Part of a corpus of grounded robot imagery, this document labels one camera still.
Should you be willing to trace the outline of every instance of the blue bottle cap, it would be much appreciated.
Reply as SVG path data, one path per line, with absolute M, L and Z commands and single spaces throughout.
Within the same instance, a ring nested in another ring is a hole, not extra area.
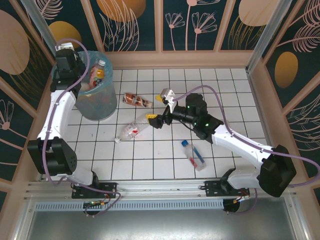
M 183 140 L 181 144 L 182 144 L 182 146 L 184 146 L 184 147 L 185 147 L 185 146 L 187 146 L 189 143 L 188 143 L 188 141 L 187 141 L 187 140 Z

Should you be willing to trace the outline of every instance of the transparent trash bin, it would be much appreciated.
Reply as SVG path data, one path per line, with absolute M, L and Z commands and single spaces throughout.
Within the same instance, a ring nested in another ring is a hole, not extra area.
M 90 72 L 94 64 L 99 60 L 105 61 L 103 81 L 95 88 L 88 91 L 80 91 L 75 106 L 82 115 L 93 121 L 102 120 L 110 117 L 117 108 L 117 97 L 113 84 L 113 71 L 110 60 L 101 52 L 88 51 L 90 66 L 88 74 L 82 82 L 89 83 Z M 79 52 L 84 63 L 87 57 L 84 51 Z

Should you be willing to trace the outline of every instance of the bottle cap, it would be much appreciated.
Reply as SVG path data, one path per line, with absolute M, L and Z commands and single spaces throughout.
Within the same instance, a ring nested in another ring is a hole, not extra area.
M 98 64 L 101 65 L 101 66 L 104 66 L 104 65 L 106 65 L 106 62 L 100 59 L 98 61 Z
M 181 144 L 182 144 L 182 146 L 184 146 L 184 147 L 185 147 L 185 146 L 187 146 L 189 143 L 188 143 L 188 141 L 187 141 L 187 140 L 183 140 Z

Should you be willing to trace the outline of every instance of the plastic bottle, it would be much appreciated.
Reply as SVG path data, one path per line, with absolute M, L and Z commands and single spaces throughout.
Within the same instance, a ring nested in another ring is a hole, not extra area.
M 182 141 L 181 144 L 184 147 L 185 155 L 188 157 L 195 170 L 200 171 L 207 166 L 205 160 L 202 158 L 195 146 L 190 145 L 187 140 Z
M 105 76 L 105 71 L 104 71 L 105 65 L 106 65 L 106 62 L 101 59 L 98 61 L 98 63 L 93 65 L 91 69 L 90 81 L 89 81 L 89 87 L 91 89 L 103 81 Z
M 140 117 L 136 118 L 132 123 L 128 124 L 125 128 L 123 128 L 120 135 L 116 137 L 114 141 L 117 144 L 123 141 L 129 141 L 130 139 L 134 138 L 137 134 L 141 133 L 148 126 L 150 126 L 146 118 L 147 114 L 152 114 L 152 112 L 141 115 Z

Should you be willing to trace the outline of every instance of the crushed plastic bottle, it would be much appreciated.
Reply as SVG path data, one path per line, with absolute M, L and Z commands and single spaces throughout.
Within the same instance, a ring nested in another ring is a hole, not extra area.
M 152 112 L 141 115 L 140 117 L 136 118 L 133 122 L 128 124 L 125 128 L 123 128 L 120 135 L 116 137 L 114 141 L 117 144 L 123 141 L 129 141 L 130 139 L 133 139 L 137 134 L 141 133 L 148 126 L 150 126 L 146 117 L 146 115 L 148 114 L 152 114 Z
M 187 140 L 182 141 L 181 144 L 184 147 L 185 155 L 190 160 L 195 170 L 200 171 L 207 166 L 205 160 L 202 158 L 195 146 L 190 145 Z

